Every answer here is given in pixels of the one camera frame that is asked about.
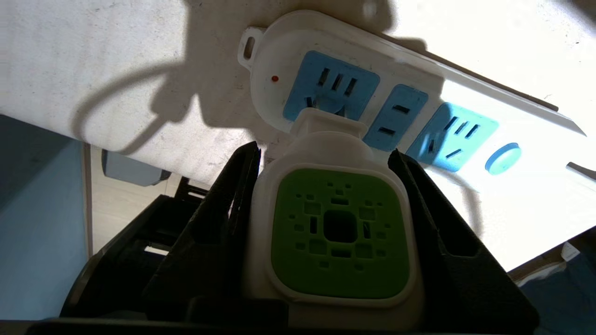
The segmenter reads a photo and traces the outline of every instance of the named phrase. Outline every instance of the blue wall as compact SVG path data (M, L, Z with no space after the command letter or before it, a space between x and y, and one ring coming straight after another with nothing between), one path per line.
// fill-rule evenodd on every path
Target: blue wall
M82 143L0 116L0 320L57 317L86 262Z

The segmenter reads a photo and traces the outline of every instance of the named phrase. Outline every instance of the gray object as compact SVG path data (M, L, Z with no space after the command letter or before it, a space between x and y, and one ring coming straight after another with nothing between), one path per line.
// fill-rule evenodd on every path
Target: gray object
M101 167L106 177L131 182L140 186L155 185L170 178L169 171L141 163L112 151L101 151Z

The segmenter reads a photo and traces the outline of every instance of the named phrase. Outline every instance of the blue outlet panel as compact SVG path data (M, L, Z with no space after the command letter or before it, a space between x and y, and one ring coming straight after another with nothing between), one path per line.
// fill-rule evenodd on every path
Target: blue outlet panel
M393 151L428 99L428 94L417 89L403 84L395 86L364 136L364 143Z
M302 60L283 116L294 121L301 110L315 107L358 120L378 82L379 77L373 72L309 51Z
M456 172L498 127L488 117L444 103L406 154L419 162Z

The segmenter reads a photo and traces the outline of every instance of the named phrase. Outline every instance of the power strip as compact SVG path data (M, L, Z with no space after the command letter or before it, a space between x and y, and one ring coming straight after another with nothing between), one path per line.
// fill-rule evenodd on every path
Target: power strip
M314 11L249 27L238 61L277 129L306 107L345 116L369 127L379 161L397 148L476 190L563 173L585 138L544 106Z

